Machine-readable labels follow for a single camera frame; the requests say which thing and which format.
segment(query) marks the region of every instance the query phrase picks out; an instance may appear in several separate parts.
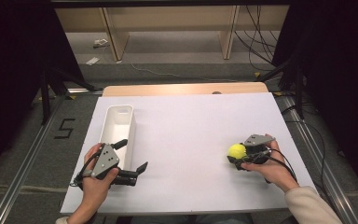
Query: person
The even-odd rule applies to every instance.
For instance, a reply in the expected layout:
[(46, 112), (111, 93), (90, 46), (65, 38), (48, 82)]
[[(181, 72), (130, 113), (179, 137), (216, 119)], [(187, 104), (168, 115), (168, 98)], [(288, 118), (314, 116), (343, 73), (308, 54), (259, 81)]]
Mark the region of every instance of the person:
[[(85, 161), (95, 153), (101, 144), (92, 147), (85, 156)], [(266, 144), (267, 147), (280, 150), (276, 140)], [(281, 153), (272, 150), (271, 157), (284, 162)], [(87, 169), (92, 169), (95, 162), (91, 162)], [(269, 182), (275, 184), (284, 192), (284, 199), (289, 210), (299, 223), (342, 223), (333, 209), (317, 194), (311, 187), (300, 187), (291, 176), (289, 171), (276, 161), (268, 160), (263, 164), (243, 163), (241, 167), (247, 171), (255, 171), (263, 175)], [(117, 176), (115, 168), (109, 172), (104, 180), (87, 177), (83, 180), (83, 200), (75, 212), (69, 217), (57, 219), (56, 224), (85, 223), (97, 212), (107, 196), (110, 183)], [(186, 216), (160, 217), (136, 217), (135, 223), (172, 223), (173, 220), (188, 221)], [(204, 215), (197, 217), (196, 221), (207, 221), (208, 223), (252, 223), (248, 214), (237, 215)]]

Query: gray carpet floor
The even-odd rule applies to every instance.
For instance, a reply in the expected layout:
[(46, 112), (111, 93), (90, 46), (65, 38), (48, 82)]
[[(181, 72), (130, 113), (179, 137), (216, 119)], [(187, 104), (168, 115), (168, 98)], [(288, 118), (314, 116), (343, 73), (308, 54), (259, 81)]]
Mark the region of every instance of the gray carpet floor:
[[(270, 69), (265, 63), (255, 64), (258, 68)], [(135, 84), (164, 84), (164, 83), (205, 83), (205, 82), (231, 82), (254, 81), (255, 69), (249, 63), (110, 63), (94, 64), (88, 66), (81, 64), (80, 68), (86, 81), (96, 87), (109, 85), (135, 85)], [(271, 91), (277, 90), (277, 81), (266, 82)], [(74, 83), (67, 83), (68, 88), (78, 88)], [(51, 104), (54, 105), (54, 92)], [(20, 194), (14, 202), (5, 223), (54, 223), (60, 217), (60, 209), (68, 183), (90, 119), (99, 95), (78, 94), (74, 98), (65, 99), (58, 108), (57, 114), (44, 139), (43, 145), (35, 158), (29, 174), (21, 187)], [(283, 111), (288, 107), (288, 99), (293, 96), (276, 98), (278, 107)], [(305, 94), (303, 98), (305, 122), (312, 126), (312, 135), (318, 146), (325, 147), (325, 161), (329, 164), (339, 185), (349, 198), (353, 210), (358, 216), (358, 178), (349, 166), (347, 160), (337, 154), (337, 143), (325, 126), (323, 119), (318, 115), (312, 100)], [(292, 120), (290, 110), (283, 114), (285, 120)], [(69, 138), (60, 139), (58, 136), (67, 135), (60, 131), (64, 119), (65, 127), (72, 128)], [(11, 148), (3, 152), (0, 157), (0, 201), (12, 183), (14, 176), (21, 167), (21, 163), (28, 153), (34, 139), (41, 128), (42, 103), (39, 95), (34, 98), (26, 119), (13, 138)], [(320, 171), (313, 160), (306, 143), (298, 131), (298, 123), (287, 123), (296, 146), (310, 172), (312, 179), (320, 183)], [(287, 209), (280, 211), (252, 213), (255, 223), (281, 223), (291, 214)], [(95, 223), (115, 223), (114, 217), (97, 217)]]

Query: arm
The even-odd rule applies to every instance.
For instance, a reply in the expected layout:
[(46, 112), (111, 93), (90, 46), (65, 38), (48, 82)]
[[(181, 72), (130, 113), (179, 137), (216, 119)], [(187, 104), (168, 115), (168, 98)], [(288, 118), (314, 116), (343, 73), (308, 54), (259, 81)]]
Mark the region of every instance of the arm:
[[(100, 146), (101, 144), (97, 144), (92, 147), (84, 157), (84, 162), (97, 152)], [(94, 166), (95, 160), (90, 162), (86, 169), (92, 170)], [(83, 200), (81, 204), (71, 216), (57, 219), (56, 224), (80, 224), (90, 220), (106, 199), (110, 184), (117, 174), (118, 168), (114, 168), (109, 171), (103, 180), (91, 176), (83, 178)]]
[[(267, 147), (279, 150), (278, 142), (272, 141)], [(283, 156), (272, 151), (271, 157), (284, 162)], [(264, 164), (243, 163), (241, 167), (257, 171), (284, 193), (289, 210), (299, 223), (341, 223), (333, 209), (310, 187), (300, 187), (290, 173), (276, 161)]]

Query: tennis ball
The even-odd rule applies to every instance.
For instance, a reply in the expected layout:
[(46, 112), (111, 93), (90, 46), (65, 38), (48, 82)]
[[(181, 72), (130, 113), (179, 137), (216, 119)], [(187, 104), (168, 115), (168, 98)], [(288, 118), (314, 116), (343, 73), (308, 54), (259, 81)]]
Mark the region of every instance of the tennis ball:
[(228, 149), (228, 156), (239, 160), (246, 156), (246, 147), (243, 144), (234, 144)]

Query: person's left hand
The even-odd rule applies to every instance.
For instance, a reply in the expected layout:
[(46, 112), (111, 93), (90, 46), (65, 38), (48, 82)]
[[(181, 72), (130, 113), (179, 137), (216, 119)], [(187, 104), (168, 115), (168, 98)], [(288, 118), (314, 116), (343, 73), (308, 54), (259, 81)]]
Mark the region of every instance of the person's left hand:
[[(84, 157), (86, 162), (94, 153), (101, 147), (101, 143), (93, 146)], [(92, 170), (95, 166), (96, 160), (92, 160), (87, 166), (87, 170)], [(118, 168), (110, 170), (106, 177), (102, 180), (92, 176), (83, 178), (83, 200), (76, 211), (67, 219), (67, 222), (85, 223), (97, 212), (103, 201), (106, 199), (107, 192), (112, 181), (118, 174)]]

